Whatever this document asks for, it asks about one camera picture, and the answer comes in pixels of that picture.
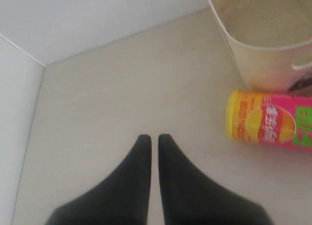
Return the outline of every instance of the beige bag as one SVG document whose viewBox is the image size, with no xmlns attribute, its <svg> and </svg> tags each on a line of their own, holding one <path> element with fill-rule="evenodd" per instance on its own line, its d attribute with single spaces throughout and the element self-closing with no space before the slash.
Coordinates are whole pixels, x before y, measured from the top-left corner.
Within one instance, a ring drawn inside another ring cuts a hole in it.
<svg viewBox="0 0 312 225">
<path fill-rule="evenodd" d="M 209 2 L 248 87 L 312 92 L 312 0 Z"/>
</svg>

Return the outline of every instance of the snack can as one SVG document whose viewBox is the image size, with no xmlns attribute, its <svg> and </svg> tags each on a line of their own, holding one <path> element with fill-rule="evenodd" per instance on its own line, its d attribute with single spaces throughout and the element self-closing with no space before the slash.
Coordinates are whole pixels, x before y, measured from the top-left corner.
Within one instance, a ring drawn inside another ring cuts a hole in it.
<svg viewBox="0 0 312 225">
<path fill-rule="evenodd" d="M 312 98 L 234 91 L 226 120 L 231 139 L 312 150 Z"/>
</svg>

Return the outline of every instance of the white wall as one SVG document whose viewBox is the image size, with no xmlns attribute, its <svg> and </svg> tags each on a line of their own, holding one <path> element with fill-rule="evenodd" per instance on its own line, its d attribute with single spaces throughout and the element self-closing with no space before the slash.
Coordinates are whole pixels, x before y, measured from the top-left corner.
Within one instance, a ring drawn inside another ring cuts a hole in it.
<svg viewBox="0 0 312 225">
<path fill-rule="evenodd" d="M 0 224 L 11 224 L 43 67 L 0 37 Z"/>
<path fill-rule="evenodd" d="M 47 65 L 207 5 L 207 0 L 0 0 L 0 33 Z"/>
</svg>

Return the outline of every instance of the can lid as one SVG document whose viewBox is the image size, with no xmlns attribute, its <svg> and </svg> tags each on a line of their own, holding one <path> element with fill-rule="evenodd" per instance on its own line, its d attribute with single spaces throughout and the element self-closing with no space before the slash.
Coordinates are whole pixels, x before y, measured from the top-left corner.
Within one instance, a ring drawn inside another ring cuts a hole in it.
<svg viewBox="0 0 312 225">
<path fill-rule="evenodd" d="M 236 97 L 239 93 L 239 90 L 233 91 L 230 95 L 228 107 L 226 109 L 226 133 L 230 139 L 233 139 L 233 112 L 234 112 L 234 103 Z"/>
</svg>

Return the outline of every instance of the beige floor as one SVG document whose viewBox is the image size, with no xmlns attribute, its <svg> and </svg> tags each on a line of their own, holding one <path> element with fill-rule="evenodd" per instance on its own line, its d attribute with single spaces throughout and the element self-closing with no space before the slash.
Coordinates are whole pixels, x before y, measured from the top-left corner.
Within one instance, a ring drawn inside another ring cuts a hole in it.
<svg viewBox="0 0 312 225">
<path fill-rule="evenodd" d="M 104 179 L 140 133 L 153 137 L 149 224 L 163 224 L 157 136 L 171 133 L 224 186 L 277 225 L 312 221 L 312 153 L 229 141 L 227 99 L 244 88 L 210 10 L 50 66 L 44 77 L 14 225 L 43 225 Z"/>
</svg>

